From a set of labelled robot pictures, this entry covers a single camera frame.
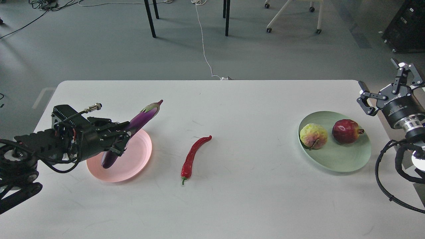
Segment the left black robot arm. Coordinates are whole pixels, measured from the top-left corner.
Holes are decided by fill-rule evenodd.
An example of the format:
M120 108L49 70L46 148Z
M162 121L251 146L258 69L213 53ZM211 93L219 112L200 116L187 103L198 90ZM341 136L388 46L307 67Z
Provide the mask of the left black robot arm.
M57 105L49 129L1 140L1 213L41 191L42 184L36 182L38 162L57 173L68 173L101 152L123 154L130 138L128 121L84 117L101 107L97 103L77 112L69 105Z

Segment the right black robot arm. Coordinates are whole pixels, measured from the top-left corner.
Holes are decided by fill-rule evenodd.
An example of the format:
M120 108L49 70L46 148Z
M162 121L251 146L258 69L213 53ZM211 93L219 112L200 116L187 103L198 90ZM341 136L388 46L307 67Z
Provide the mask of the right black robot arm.
M395 170L411 183L424 184L424 107L414 95L414 90L424 88L424 77L413 63L399 62L391 59L397 69L393 83L372 93L366 83L359 81L361 88L357 103L369 116L381 112L392 129L402 129L405 138L390 140L381 150L375 163L375 177L378 187L390 201L419 213L424 210L413 207L396 198L381 183L379 166L384 154L391 147L397 147L395 154Z

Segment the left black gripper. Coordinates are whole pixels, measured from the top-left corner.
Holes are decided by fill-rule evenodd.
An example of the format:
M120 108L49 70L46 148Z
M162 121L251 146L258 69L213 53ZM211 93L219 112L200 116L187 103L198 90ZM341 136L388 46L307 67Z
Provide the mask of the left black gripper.
M128 134L129 121L119 123L83 116L100 110L101 107L102 105L92 105L80 112L70 105L57 105L53 108L53 136L61 140L63 152L71 158L88 159L100 152L122 156L126 151L129 136L118 135Z

